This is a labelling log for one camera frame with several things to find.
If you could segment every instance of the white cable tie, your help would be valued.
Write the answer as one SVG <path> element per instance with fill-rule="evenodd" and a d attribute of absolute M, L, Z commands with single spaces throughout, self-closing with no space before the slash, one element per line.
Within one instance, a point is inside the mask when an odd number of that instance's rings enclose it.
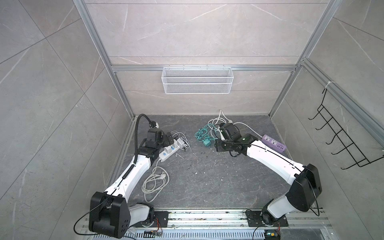
<path fill-rule="evenodd" d="M 330 83 L 336 83 L 336 82 L 328 81 L 327 85 L 325 85 L 325 88 L 327 88 Z"/>

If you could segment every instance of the white power strip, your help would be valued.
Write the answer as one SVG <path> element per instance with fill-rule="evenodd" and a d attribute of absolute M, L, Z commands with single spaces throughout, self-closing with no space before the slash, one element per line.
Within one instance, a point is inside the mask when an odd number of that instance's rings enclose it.
<path fill-rule="evenodd" d="M 168 147 L 165 147 L 164 150 L 159 154 L 161 162 L 167 160 L 172 154 L 174 154 L 177 150 L 182 147 L 184 147 L 184 143 L 181 138 L 177 140 L 173 139 L 173 144 Z"/>

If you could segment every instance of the teal power adapter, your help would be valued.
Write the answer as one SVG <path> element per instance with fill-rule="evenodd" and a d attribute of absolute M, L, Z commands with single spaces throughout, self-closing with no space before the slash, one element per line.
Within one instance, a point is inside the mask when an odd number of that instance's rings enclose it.
<path fill-rule="evenodd" d="M 204 140 L 203 143 L 205 147 L 210 147 L 212 144 L 210 140 Z"/>

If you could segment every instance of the gray marble wall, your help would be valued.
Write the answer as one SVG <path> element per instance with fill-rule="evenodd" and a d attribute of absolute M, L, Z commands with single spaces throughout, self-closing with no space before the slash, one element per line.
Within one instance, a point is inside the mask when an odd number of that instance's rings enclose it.
<path fill-rule="evenodd" d="M 345 0 L 316 45 L 310 59 L 337 82 L 378 121 L 384 122 L 383 1 Z M 319 167 L 323 193 L 319 203 L 340 239 L 383 239 L 384 160 L 364 167 L 354 163 L 348 152 L 317 113 L 324 87 L 303 70 L 289 90 L 273 120 L 294 159 Z M 382 146 L 327 93 L 324 105 L 369 160 L 383 155 Z M 349 143 L 345 135 L 344 142 Z M 356 159 L 362 155 L 353 146 Z"/>
<path fill-rule="evenodd" d="M 0 11 L 0 235 L 75 239 L 128 114 L 72 0 Z"/>
<path fill-rule="evenodd" d="M 264 114 L 275 102 L 289 71 L 233 72 L 229 94 L 165 94 L 161 71 L 118 72 L 136 113 L 146 114 Z"/>
<path fill-rule="evenodd" d="M 113 64 L 295 64 L 326 0 L 86 0 Z"/>
<path fill-rule="evenodd" d="M 327 0 L 86 0 L 112 64 L 296 64 Z M 137 113 L 267 114 L 288 72 L 235 72 L 230 94 L 166 95 L 119 73 Z"/>
<path fill-rule="evenodd" d="M 344 0 L 310 59 L 384 125 L 384 1 Z"/>

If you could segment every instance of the aluminum frame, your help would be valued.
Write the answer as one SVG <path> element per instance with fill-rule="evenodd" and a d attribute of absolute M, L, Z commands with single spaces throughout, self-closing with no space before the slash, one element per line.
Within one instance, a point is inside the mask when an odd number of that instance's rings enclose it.
<path fill-rule="evenodd" d="M 309 59 L 304 59 L 303 66 L 384 147 L 384 127 Z"/>
<path fill-rule="evenodd" d="M 296 65 L 290 64 L 270 64 L 270 65 L 242 65 L 242 64 L 229 64 L 229 65 L 112 65 L 112 70 L 118 71 L 162 71 L 167 67 L 230 67 L 232 71 L 295 71 Z"/>
<path fill-rule="evenodd" d="M 165 233 L 199 233 L 199 232 L 239 232 L 242 231 L 252 233 L 255 227 L 248 227 L 247 217 L 245 215 L 246 209 L 168 209 L 157 208 L 155 211 L 168 211 L 168 225 L 163 227 Z M 286 215 L 289 226 L 281 227 L 282 229 L 320 229 L 324 239 L 338 240 L 334 234 L 333 228 L 321 209 L 320 216 L 317 217 L 312 212 L 295 211 Z M 144 230 L 156 230 L 157 228 L 137 228 L 137 233 L 142 233 Z M 276 227 L 261 226 L 260 232 L 267 229 L 276 229 Z M 126 233 L 126 236 L 132 236 L 132 233 Z M 195 234 L 186 235 L 185 237 L 193 237 Z M 234 237 L 235 239 L 250 239 L 249 234 L 243 237 Z M 95 239 L 112 239 L 105 235 L 97 235 Z"/>
<path fill-rule="evenodd" d="M 115 164 L 112 166 L 111 174 L 110 177 L 107 180 L 107 184 L 105 185 L 105 189 L 107 187 L 111 186 L 115 180 L 119 177 L 120 170 L 122 167 L 122 164 L 124 162 L 125 155 L 127 154 L 128 146 L 131 143 L 132 135 L 135 129 L 135 124 L 136 124 L 137 117 L 135 117 L 133 120 L 129 122 L 128 128 L 126 130 L 125 136 L 124 136 L 124 141 L 121 144 L 121 148 L 118 154 L 118 158 L 115 162 Z"/>
<path fill-rule="evenodd" d="M 273 104 L 271 110 L 269 111 L 268 115 L 271 118 L 273 118 L 273 116 L 275 115 L 277 109 L 280 107 L 280 104 L 283 102 L 283 99 L 285 98 L 293 82 L 295 81 L 298 73 L 303 67 L 302 62 L 304 58 L 308 58 L 308 56 L 312 53 L 314 47 L 316 46 L 316 43 L 319 41 L 320 37 L 323 35 L 325 29 L 327 28 L 329 22 L 332 20 L 332 17 L 335 15 L 336 10 L 341 5 L 342 1 L 343 0 L 330 0 L 329 3 L 327 4 L 327 7 L 325 8 L 323 15 L 321 16 L 319 23 L 317 24 L 314 32 L 311 35 L 311 38 L 309 39 L 307 45 L 305 46 L 303 52 L 301 53 L 301 56 L 296 64 L 295 73 L 292 73 L 288 77 L 285 85 L 280 91 L 279 96 L 277 97 L 275 103 Z"/>
<path fill-rule="evenodd" d="M 109 60 L 107 52 L 105 51 L 103 43 L 101 42 L 100 36 L 97 33 L 97 30 L 93 24 L 92 18 L 88 12 L 86 4 L 84 3 L 84 0 L 73 0 L 73 2 L 76 5 L 77 10 L 79 11 L 80 17 L 88 30 L 88 33 L 99 53 L 101 60 L 105 65 L 105 68 L 107 69 L 109 76 L 112 79 L 112 82 L 121 98 L 121 101 L 124 104 L 125 109 L 127 110 L 127 113 L 129 114 L 130 118 L 133 119 L 135 114 L 133 113 L 132 107 L 129 104 L 128 98 L 125 95 L 124 89 L 121 86 L 119 79 L 111 68 L 111 61 Z"/>

